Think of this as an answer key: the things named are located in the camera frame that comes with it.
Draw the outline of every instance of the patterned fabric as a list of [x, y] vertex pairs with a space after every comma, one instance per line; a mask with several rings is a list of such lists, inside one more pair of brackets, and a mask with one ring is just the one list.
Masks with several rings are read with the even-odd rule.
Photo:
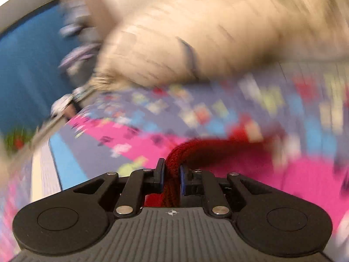
[[[211, 170], [216, 176], [240, 172], [324, 208], [334, 226], [326, 253], [343, 261], [349, 258], [347, 83], [347, 75], [338, 73], [320, 78], [270, 74], [268, 79], [254, 74], [241, 80], [103, 93], [50, 138], [50, 149], [41, 157], [42, 196], [48, 194], [43, 192], [48, 163], [55, 165], [49, 173], [56, 186], [52, 192], [57, 192], [58, 185], [64, 190], [107, 171], [128, 176], [136, 169], [154, 168], [159, 157], [191, 138], [226, 138], [251, 122], [261, 134], [280, 125], [292, 139], [283, 168], [275, 169], [270, 159], [256, 154], [239, 155]], [[18, 182], [13, 186], [4, 206], [23, 193]], [[8, 208], [4, 221], [12, 221], [18, 210]], [[8, 228], [0, 231], [11, 237]]]
[[0, 191], [0, 262], [7, 262], [20, 249], [12, 234], [12, 221], [16, 213], [30, 203], [31, 161], [26, 163]]

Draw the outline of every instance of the black mount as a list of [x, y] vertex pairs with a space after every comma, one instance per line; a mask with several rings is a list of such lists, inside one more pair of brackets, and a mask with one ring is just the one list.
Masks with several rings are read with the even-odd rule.
[[[116, 220], [138, 216], [144, 198], [162, 193], [165, 161], [120, 178], [108, 172], [24, 207], [13, 233], [22, 249], [61, 256], [100, 241]], [[238, 235], [262, 253], [301, 257], [324, 249], [332, 222], [320, 207], [237, 173], [216, 178], [209, 171], [180, 168], [181, 207], [190, 198], [206, 215], [231, 222]]]

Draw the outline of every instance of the logo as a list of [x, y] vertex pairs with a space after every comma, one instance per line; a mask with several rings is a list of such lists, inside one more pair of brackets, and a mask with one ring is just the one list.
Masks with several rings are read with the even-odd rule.
[[167, 214], [169, 214], [170, 216], [174, 216], [174, 215], [177, 215], [179, 212], [175, 211], [175, 210], [171, 210], [171, 211], [168, 211]]

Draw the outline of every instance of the blue fabric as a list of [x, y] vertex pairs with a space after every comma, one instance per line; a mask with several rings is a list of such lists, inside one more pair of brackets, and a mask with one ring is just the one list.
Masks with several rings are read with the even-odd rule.
[[51, 4], [0, 38], [0, 131], [35, 129], [49, 117], [51, 105], [72, 87], [58, 70], [62, 58], [79, 46], [62, 38], [63, 17]]
[[55, 159], [62, 190], [88, 181], [88, 177], [76, 161], [72, 151], [65, 144], [62, 137], [56, 133], [50, 138], [50, 148]]

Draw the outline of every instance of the red rope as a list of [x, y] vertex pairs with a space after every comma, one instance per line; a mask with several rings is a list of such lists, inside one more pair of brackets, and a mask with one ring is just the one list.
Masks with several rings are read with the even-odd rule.
[[147, 196], [145, 206], [148, 207], [177, 207], [180, 200], [179, 167], [182, 163], [191, 168], [204, 168], [219, 160], [233, 156], [251, 148], [264, 148], [273, 136], [262, 142], [249, 143], [245, 136], [229, 140], [193, 139], [175, 147], [166, 159], [165, 185], [162, 194]]

